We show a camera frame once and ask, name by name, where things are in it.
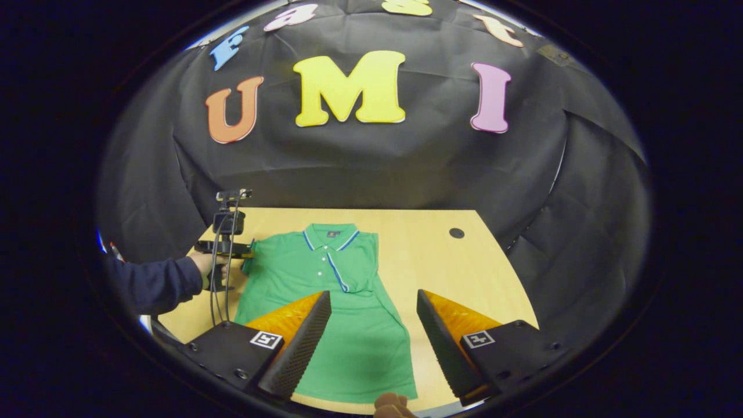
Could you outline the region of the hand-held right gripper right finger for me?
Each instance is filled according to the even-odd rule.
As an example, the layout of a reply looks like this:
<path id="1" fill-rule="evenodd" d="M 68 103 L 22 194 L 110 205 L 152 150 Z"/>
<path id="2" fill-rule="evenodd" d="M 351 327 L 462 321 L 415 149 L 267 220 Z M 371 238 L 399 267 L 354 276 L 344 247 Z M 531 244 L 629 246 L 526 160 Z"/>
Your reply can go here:
<path id="1" fill-rule="evenodd" d="M 565 344 L 528 321 L 500 323 L 425 289 L 417 316 L 451 391 L 462 405 L 522 389 L 565 357 Z"/>

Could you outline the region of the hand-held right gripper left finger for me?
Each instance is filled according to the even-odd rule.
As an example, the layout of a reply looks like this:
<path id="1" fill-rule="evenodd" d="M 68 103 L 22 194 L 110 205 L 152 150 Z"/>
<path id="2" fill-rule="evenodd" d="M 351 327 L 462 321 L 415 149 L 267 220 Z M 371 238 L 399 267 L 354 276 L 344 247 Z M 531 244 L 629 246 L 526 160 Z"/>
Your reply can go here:
<path id="1" fill-rule="evenodd" d="M 179 352 L 240 392 L 287 401 L 304 376 L 331 313 L 330 292 L 316 292 L 246 325 L 223 321 L 179 344 Z"/>

